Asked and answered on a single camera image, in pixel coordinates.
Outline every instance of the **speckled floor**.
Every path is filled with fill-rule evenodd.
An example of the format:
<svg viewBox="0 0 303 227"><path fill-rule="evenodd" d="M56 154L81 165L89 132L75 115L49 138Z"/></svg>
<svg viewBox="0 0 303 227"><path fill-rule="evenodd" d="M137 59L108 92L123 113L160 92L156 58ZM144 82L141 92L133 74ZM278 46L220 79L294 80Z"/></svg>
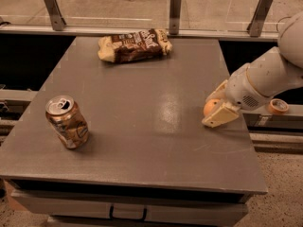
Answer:
<svg viewBox="0 0 303 227"><path fill-rule="evenodd" d="M58 0L69 25L168 27L169 0ZM184 0L182 29L245 30L258 0ZM303 10L303 0L275 0L265 30ZM0 0L0 17L15 25L49 25L43 0ZM261 146L257 153L269 193L248 202L237 227L303 227L303 140ZM47 216L12 211L0 199L0 226L46 226Z"/></svg>

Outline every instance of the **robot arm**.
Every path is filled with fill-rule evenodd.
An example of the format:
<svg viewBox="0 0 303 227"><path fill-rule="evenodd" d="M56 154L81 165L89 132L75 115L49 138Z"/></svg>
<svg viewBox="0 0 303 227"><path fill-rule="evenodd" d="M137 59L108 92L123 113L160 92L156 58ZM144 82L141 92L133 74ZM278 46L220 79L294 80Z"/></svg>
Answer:
<svg viewBox="0 0 303 227"><path fill-rule="evenodd" d="M255 110L281 92L303 87L303 12L281 29L278 46L243 65L206 99L203 124L217 127L239 117L240 109Z"/></svg>

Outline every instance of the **beverage can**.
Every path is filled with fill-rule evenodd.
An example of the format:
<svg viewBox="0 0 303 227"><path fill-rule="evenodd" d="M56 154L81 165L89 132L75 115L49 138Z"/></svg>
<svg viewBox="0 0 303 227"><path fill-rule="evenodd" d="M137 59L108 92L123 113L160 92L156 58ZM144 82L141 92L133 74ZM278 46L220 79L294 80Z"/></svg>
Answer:
<svg viewBox="0 0 303 227"><path fill-rule="evenodd" d="M87 123L71 96L56 96L45 106L46 119L66 148L78 148L88 139Z"/></svg>

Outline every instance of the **table top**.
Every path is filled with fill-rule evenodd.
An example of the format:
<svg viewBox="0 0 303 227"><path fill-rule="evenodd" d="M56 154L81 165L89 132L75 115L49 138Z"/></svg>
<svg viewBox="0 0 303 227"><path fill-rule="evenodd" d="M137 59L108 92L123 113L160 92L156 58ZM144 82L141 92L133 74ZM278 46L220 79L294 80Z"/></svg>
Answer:
<svg viewBox="0 0 303 227"><path fill-rule="evenodd" d="M170 39L167 57L127 64L98 58L98 38L77 37L0 148L0 176L233 193L266 193L242 117L202 125L205 98L228 78L216 40ZM46 102L72 96L88 142L66 149Z"/></svg>

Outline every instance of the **chocolate bar wrapper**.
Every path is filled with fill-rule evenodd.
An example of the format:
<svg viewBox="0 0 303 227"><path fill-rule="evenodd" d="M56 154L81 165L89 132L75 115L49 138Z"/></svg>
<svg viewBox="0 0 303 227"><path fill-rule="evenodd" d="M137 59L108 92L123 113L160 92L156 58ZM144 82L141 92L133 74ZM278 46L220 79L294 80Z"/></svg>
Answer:
<svg viewBox="0 0 303 227"><path fill-rule="evenodd" d="M168 55L172 45L165 29L102 37L98 56L103 61L123 63Z"/></svg>

